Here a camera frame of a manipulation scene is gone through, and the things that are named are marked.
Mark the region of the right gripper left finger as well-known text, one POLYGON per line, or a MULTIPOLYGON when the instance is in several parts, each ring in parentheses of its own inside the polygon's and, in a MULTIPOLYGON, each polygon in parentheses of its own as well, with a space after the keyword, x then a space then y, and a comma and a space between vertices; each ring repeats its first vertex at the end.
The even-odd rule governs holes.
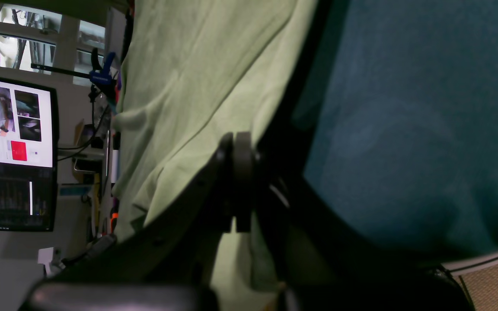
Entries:
POLYGON ((70 283, 158 283, 207 286, 231 215, 224 209, 233 134, 162 214, 128 240, 55 276, 70 283))

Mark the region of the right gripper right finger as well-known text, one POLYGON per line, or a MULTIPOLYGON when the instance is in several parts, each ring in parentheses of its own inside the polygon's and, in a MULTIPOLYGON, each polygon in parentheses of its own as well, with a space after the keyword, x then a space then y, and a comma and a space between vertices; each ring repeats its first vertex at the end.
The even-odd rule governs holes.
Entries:
POLYGON ((265 134, 253 154, 253 286, 415 286, 445 281, 440 264, 415 263, 367 241, 338 219, 302 175, 307 135, 265 134))

